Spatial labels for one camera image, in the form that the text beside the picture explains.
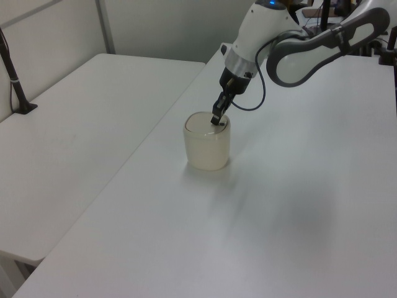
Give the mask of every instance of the white table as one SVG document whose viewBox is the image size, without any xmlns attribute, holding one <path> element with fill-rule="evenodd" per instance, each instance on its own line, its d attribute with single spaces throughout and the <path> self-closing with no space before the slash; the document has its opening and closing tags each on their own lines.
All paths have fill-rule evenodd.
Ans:
<svg viewBox="0 0 397 298">
<path fill-rule="evenodd" d="M 203 63 L 97 55 L 0 124 L 0 255 L 38 264 Z"/>
<path fill-rule="evenodd" d="M 231 159 L 211 173 L 187 165 L 182 126 L 222 70 L 217 52 L 15 298 L 395 298 L 393 69 L 347 56 L 296 88 L 266 76 L 260 110 L 228 111 Z"/>
</svg>

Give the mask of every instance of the robotic arm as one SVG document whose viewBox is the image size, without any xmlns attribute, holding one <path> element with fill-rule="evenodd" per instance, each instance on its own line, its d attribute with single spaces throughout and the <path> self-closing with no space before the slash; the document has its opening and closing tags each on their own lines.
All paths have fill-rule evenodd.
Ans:
<svg viewBox="0 0 397 298">
<path fill-rule="evenodd" d="M 283 87 L 301 85 L 322 66 L 386 31 L 391 12 L 397 14 L 397 0 L 363 0 L 346 20 L 309 39 L 283 4 L 257 0 L 248 10 L 237 39 L 224 53 L 225 69 L 220 78 L 223 92 L 213 105 L 211 122 L 219 124 L 235 95 L 245 92 L 265 57 L 272 81 Z M 397 16 L 392 18 L 397 23 Z"/>
</svg>

